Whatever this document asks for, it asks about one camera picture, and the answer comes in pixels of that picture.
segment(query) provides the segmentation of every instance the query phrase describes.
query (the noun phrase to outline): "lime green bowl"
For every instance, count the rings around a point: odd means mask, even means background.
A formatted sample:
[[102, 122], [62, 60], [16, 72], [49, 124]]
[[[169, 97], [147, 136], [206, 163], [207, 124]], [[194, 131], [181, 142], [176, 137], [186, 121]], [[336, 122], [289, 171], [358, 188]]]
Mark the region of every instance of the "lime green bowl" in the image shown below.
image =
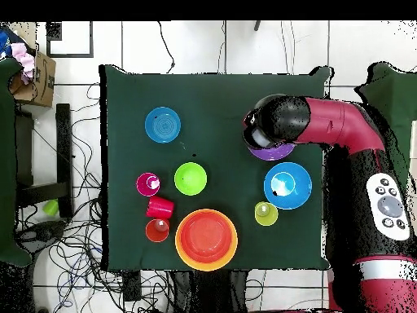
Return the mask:
[[186, 196], [195, 196], [204, 190], [207, 174], [201, 165], [187, 162], [180, 165], [173, 177], [175, 187]]

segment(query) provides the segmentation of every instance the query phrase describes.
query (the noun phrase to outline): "red cup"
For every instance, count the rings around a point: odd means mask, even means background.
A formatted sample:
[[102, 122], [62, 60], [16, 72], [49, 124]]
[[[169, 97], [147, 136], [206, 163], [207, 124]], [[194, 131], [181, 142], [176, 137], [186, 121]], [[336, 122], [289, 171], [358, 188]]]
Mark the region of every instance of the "red cup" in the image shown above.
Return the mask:
[[152, 219], [146, 226], [145, 233], [147, 238], [153, 242], [164, 241], [169, 234], [168, 219]]
[[147, 216], [168, 219], [173, 215], [173, 202], [159, 196], [151, 196], [147, 205]]

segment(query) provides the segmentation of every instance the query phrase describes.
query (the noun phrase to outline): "purple bowl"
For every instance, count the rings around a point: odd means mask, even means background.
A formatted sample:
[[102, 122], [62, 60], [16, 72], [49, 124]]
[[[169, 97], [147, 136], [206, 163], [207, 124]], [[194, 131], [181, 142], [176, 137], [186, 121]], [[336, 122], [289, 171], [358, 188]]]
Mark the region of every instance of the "purple bowl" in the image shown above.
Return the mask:
[[271, 149], [252, 149], [248, 148], [249, 151], [256, 156], [257, 158], [260, 158], [264, 161], [276, 161], [281, 160], [285, 156], [289, 155], [291, 151], [294, 149], [296, 145], [295, 144], [282, 144], [278, 146], [277, 148], [271, 148]]

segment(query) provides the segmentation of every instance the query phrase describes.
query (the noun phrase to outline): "floor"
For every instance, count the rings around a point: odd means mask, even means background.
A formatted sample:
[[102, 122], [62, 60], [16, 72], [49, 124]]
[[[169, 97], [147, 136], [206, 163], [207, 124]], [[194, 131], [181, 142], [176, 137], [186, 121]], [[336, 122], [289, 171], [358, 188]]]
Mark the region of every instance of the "floor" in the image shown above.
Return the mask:
[[[226, 27], [221, 20], [161, 23], [166, 44], [175, 60], [171, 73], [306, 74], [316, 66], [330, 65], [335, 69], [331, 86], [327, 87], [330, 96], [333, 99], [360, 102], [353, 88], [365, 82], [367, 67], [371, 63], [385, 60], [404, 71], [410, 71], [417, 65], [415, 22], [285, 20], [281, 26], [280, 20], [265, 20], [261, 22], [257, 32], [253, 30], [255, 20], [228, 20]], [[114, 21], [93, 22], [92, 25], [91, 47], [90, 22], [62, 23], [62, 40], [50, 42], [52, 55], [64, 55], [54, 58], [54, 107], [24, 107], [33, 114], [37, 132], [54, 148], [55, 104], [70, 103], [74, 111], [96, 104], [99, 87], [90, 85], [99, 81], [99, 64], [115, 64], [130, 73], [167, 73], [171, 66], [171, 58], [161, 40], [157, 22]], [[223, 44], [223, 30], [226, 31], [226, 44]], [[40, 51], [46, 53], [45, 23], [39, 23], [37, 43]], [[82, 57], [91, 53], [91, 48], [94, 48], [94, 57]], [[72, 122], [98, 116], [99, 106], [95, 105], [72, 112]], [[99, 121], [82, 121], [74, 126], [74, 133], [92, 147], [89, 172], [101, 181]], [[34, 183], [56, 181], [55, 152], [36, 134], [33, 134], [33, 142]], [[88, 152], [85, 144], [80, 145]], [[74, 165], [81, 170], [84, 165], [81, 150], [74, 146], [73, 154]], [[413, 159], [412, 170], [417, 173], [417, 149], [411, 151], [410, 157]], [[76, 207], [98, 195], [95, 188], [78, 188], [82, 177], [76, 171], [73, 177], [74, 196], [79, 194], [75, 200]], [[31, 218], [35, 223], [50, 219], [42, 212], [43, 204], [38, 205], [39, 211]], [[33, 211], [33, 207], [26, 208], [24, 217]], [[75, 217], [75, 221], [82, 224], [88, 217], [87, 209], [84, 209]], [[94, 232], [94, 239], [100, 241], [99, 231]], [[63, 269], [68, 269], [60, 252], [62, 250], [67, 255], [77, 253], [72, 248], [44, 250], [35, 268], [33, 287], [36, 304], [45, 306], [50, 311], [61, 301], [59, 292], [64, 295], [68, 290], [68, 277], [61, 275]], [[75, 265], [76, 261], [75, 255], [69, 264]], [[144, 279], [152, 276], [152, 271], [143, 272]], [[162, 281], [159, 277], [145, 281], [143, 290], [150, 293], [158, 280]], [[328, 305], [327, 278], [321, 271], [252, 270], [249, 280], [246, 295], [250, 311]], [[264, 282], [262, 295], [255, 280]], [[61, 308], [58, 313], [80, 313], [80, 306], [88, 301], [91, 294], [92, 289], [79, 280], [77, 289], [69, 295], [65, 308]], [[114, 294], [113, 298], [119, 299], [119, 296]], [[165, 308], [165, 296], [160, 294], [158, 299], [156, 305]], [[133, 303], [126, 303], [126, 308], [132, 308], [132, 305]], [[139, 302], [134, 308], [138, 306], [146, 306], [146, 303]], [[98, 292], [82, 313], [121, 311], [107, 292]]]

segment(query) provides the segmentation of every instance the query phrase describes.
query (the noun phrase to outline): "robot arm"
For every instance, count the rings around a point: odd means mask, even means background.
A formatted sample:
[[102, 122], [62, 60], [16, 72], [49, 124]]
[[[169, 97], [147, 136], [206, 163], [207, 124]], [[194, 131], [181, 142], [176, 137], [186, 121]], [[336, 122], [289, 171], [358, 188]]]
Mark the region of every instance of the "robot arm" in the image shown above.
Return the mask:
[[417, 313], [416, 239], [384, 141], [357, 104], [272, 95], [244, 119], [255, 149], [326, 144], [325, 222], [331, 309]]

